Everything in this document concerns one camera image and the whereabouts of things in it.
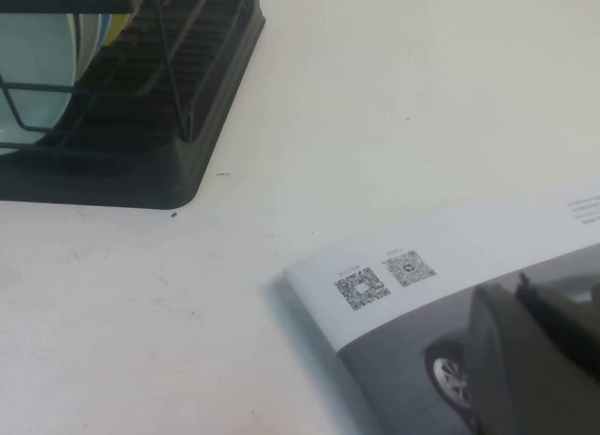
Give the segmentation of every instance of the tire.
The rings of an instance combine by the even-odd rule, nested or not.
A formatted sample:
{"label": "tire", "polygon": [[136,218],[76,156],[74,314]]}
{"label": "tire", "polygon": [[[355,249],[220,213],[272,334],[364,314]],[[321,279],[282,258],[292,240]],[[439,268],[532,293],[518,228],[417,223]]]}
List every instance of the tire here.
{"label": "tire", "polygon": [[446,340],[431,345],[425,351],[425,368],[442,399],[463,419],[471,419],[473,405],[464,369],[464,346]]}

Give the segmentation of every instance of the yellow plate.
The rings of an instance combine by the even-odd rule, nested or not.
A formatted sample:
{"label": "yellow plate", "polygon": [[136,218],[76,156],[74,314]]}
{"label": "yellow plate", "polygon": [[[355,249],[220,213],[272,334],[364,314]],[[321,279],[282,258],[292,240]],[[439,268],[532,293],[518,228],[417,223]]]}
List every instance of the yellow plate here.
{"label": "yellow plate", "polygon": [[104,42],[102,43],[102,46],[108,46],[113,41],[115,41],[116,38],[121,33],[121,31],[128,26],[130,19],[131,19],[130,13],[112,15],[111,26],[109,27],[109,32],[108,32],[106,38],[104,38]]}

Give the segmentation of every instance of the black dish rack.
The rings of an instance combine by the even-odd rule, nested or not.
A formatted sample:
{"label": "black dish rack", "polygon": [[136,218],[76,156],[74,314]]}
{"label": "black dish rack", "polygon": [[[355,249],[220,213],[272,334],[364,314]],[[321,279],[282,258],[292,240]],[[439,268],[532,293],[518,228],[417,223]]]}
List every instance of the black dish rack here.
{"label": "black dish rack", "polygon": [[[0,13],[132,13],[73,87],[11,83],[33,144],[0,142],[0,200],[171,209],[195,196],[265,19],[259,0],[0,0]],[[28,127],[12,90],[70,93]]]}

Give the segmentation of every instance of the magazine page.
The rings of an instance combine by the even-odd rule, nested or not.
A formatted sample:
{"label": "magazine page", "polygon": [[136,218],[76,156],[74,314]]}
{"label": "magazine page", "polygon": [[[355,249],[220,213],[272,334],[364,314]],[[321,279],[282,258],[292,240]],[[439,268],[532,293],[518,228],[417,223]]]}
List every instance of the magazine page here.
{"label": "magazine page", "polygon": [[473,286],[600,283],[600,180],[469,203],[331,247],[286,277],[389,434],[469,434]]}

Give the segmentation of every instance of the qr code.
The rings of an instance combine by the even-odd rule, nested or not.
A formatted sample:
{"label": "qr code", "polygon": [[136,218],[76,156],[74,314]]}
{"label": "qr code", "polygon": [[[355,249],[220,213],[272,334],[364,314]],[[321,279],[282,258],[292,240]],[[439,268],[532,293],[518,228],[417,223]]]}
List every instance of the qr code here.
{"label": "qr code", "polygon": [[390,291],[375,276],[371,268],[347,276],[336,282],[337,289],[346,298],[350,307],[357,310],[366,304],[387,296]]}
{"label": "qr code", "polygon": [[423,262],[423,259],[413,250],[386,260],[383,265],[403,287],[408,287],[424,278],[435,276],[435,271]]}

